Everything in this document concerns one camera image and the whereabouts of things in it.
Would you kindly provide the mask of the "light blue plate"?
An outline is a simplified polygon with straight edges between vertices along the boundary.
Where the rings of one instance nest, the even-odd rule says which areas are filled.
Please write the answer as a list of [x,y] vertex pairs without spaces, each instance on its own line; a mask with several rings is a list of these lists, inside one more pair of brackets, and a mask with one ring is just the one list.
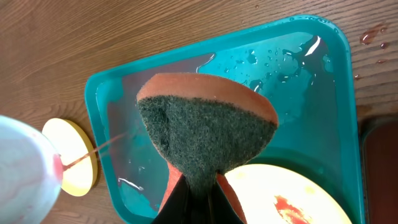
[[60,194],[63,166],[37,129],[1,116],[1,223],[40,223]]

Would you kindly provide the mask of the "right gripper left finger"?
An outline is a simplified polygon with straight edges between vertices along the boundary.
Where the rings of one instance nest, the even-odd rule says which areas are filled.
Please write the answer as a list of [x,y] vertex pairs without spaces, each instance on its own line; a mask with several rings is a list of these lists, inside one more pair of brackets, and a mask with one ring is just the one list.
[[152,224],[191,224],[191,202],[190,188],[185,177],[181,177]]

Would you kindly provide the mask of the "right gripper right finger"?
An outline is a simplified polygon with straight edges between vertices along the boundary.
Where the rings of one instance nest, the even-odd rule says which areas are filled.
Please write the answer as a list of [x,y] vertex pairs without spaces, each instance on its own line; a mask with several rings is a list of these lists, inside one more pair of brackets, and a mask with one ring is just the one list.
[[217,182],[208,194],[208,216],[211,224],[243,224]]

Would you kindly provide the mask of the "red and green sponge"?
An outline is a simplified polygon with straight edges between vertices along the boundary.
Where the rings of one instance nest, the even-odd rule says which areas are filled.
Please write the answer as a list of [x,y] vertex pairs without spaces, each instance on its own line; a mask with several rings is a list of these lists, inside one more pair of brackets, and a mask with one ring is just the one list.
[[215,182],[244,223],[225,174],[259,155],[273,138],[279,120],[270,101],[240,83],[201,73],[158,73],[136,99],[150,140],[170,168],[160,211],[185,177],[191,223],[210,223],[208,194]]

